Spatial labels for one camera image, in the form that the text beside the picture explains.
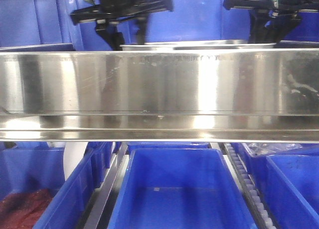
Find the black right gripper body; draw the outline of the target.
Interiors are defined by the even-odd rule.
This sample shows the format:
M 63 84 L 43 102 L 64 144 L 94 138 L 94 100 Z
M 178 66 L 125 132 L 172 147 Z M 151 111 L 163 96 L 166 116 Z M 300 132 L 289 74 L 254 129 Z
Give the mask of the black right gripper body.
M 319 0 L 224 0 L 226 10 L 263 9 L 277 11 L 280 14 L 293 14 L 297 12 L 318 13 Z

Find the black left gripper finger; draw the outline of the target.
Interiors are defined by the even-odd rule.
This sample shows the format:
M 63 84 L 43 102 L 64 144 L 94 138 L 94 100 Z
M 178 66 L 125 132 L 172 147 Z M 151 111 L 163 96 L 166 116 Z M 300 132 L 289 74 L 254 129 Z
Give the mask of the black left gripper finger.
M 138 30 L 136 32 L 137 44 L 145 44 L 148 22 L 149 22 L 149 14 L 144 14 L 137 18 L 136 20 L 136 25 L 138 27 Z
M 97 20 L 95 32 L 111 47 L 112 50 L 122 50 L 125 44 L 123 33 L 119 32 L 117 25 L 111 25 L 105 19 Z

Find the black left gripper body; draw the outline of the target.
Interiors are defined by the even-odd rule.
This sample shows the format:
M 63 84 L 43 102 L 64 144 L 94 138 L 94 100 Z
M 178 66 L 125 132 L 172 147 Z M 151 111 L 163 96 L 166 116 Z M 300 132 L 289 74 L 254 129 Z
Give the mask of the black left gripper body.
M 74 25 L 100 20 L 120 23 L 173 9 L 173 0 L 99 0 L 99 4 L 71 12 L 70 17 Z

